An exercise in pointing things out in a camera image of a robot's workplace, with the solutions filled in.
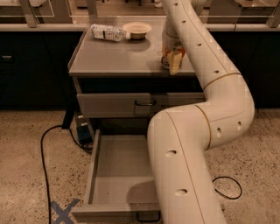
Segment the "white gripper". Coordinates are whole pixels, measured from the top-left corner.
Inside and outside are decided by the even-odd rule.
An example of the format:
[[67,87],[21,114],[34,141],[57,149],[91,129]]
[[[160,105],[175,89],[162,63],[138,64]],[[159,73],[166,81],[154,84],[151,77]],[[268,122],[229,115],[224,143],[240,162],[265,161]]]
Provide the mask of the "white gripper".
[[168,17],[165,19],[162,31],[162,54],[164,56],[168,54],[170,75],[175,75],[180,68],[182,55],[185,55],[185,49]]

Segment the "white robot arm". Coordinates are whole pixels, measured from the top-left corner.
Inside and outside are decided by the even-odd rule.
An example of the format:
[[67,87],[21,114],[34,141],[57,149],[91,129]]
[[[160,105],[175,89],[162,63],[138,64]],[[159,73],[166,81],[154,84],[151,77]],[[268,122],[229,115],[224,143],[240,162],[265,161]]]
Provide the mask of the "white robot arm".
[[147,143],[164,224],[227,224],[204,152],[243,135],[255,105],[247,83],[197,16],[192,0],[162,0],[205,101],[164,109]]

